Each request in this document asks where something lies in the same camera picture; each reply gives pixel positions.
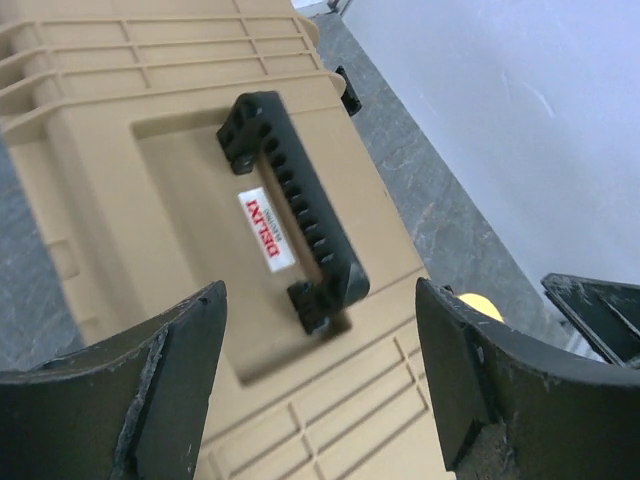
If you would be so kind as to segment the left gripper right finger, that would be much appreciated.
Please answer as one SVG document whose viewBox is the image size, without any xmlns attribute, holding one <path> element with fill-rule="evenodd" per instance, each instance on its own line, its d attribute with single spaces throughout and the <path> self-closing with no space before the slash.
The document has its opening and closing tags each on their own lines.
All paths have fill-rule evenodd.
<svg viewBox="0 0 640 480">
<path fill-rule="evenodd" d="M 523 334 L 427 278 L 415 309 L 445 468 L 460 479 L 635 479 L 639 374 Z"/>
</svg>

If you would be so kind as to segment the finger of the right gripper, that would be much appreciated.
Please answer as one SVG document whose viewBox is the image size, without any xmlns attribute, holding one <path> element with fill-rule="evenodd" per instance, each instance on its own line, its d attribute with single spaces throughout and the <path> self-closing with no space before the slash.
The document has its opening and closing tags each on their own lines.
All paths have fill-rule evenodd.
<svg viewBox="0 0 640 480">
<path fill-rule="evenodd" d="M 639 287 L 549 273 L 541 284 L 546 297 L 606 362 L 639 366 Z"/>
</svg>

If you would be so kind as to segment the tan plastic toolbox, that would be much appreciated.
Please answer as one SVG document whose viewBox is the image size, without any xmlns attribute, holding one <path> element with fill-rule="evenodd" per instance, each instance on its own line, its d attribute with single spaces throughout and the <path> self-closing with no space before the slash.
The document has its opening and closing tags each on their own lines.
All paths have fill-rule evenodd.
<svg viewBox="0 0 640 480">
<path fill-rule="evenodd" d="M 5 1 L 1 130 L 85 340 L 206 284 L 228 319 L 199 479 L 443 479 L 415 321 L 422 261 L 288 1 Z M 321 251 L 276 140 L 217 133 L 275 91 L 370 282 L 322 335 L 287 294 Z"/>
</svg>

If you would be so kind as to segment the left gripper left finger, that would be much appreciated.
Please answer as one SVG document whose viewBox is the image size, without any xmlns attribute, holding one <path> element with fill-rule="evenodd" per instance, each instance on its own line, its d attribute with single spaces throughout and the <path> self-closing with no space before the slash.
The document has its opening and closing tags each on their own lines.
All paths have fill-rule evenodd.
<svg viewBox="0 0 640 480">
<path fill-rule="evenodd" d="M 2 372 L 2 478 L 193 478 L 226 319 L 216 281 L 96 344 Z"/>
</svg>

